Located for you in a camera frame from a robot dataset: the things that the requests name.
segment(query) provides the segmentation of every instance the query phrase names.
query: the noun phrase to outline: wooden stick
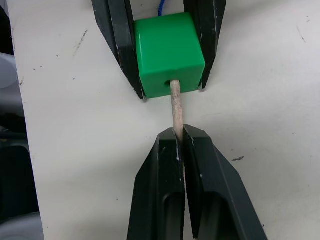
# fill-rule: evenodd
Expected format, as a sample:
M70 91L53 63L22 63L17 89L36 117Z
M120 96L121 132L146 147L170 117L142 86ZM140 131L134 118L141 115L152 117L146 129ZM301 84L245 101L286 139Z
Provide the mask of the wooden stick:
M173 129L176 138L180 143L183 142L184 133L184 119L181 104L181 89L179 80L170 81L171 88L171 104L172 104L172 115L173 115Z

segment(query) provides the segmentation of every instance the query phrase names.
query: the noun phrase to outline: black background object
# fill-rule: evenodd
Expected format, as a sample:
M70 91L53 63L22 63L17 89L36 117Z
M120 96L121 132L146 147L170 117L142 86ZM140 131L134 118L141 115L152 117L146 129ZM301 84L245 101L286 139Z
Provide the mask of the black background object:
M136 175L127 240L182 240L185 185L172 128L162 132Z
M0 148L0 221L39 212L29 152L23 146Z
M144 99L130 0L92 0L92 6L97 25L121 70L139 98Z
M172 128L159 134L138 172L127 240L183 239L183 162L195 239L267 240L238 172L204 131L189 125L181 148Z
M240 175L206 132L185 125L182 149L193 237L267 240Z
M192 15L205 60L199 84L204 89L217 54L226 0L183 0L183 3L184 11ZM92 0L92 6L97 25L124 75L139 98L144 99L130 0Z
M191 13L193 18L205 61L205 68L199 84L199 87L204 89L217 55L226 0L183 0L183 3L184 11Z
M5 10L0 6L0 53L14 55L11 38L10 20Z

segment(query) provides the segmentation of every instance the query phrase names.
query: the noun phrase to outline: white table surface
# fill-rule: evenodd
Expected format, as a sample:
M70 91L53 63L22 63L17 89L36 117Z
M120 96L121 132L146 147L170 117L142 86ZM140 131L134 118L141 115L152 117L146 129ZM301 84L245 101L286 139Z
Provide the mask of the white table surface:
M156 0L131 2L136 19L157 14ZM139 100L90 0L8 6L45 239L126 239L170 97ZM164 13L181 11L167 0ZM269 240L319 239L319 26L319 0L227 0L206 91L182 95L185 123L238 170Z

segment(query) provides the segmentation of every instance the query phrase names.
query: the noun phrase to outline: green plastic block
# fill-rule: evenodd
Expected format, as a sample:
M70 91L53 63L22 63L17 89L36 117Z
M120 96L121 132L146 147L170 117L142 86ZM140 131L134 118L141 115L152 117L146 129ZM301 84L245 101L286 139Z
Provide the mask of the green plastic block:
M180 80L182 93L198 89L205 59L188 12L138 20L135 38L147 98L170 95L170 80Z

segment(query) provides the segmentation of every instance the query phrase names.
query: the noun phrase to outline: gray object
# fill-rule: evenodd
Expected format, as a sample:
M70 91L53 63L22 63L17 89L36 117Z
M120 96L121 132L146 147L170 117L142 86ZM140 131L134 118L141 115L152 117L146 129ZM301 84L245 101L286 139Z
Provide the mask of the gray object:
M40 213L16 217L0 225L0 240L44 240Z

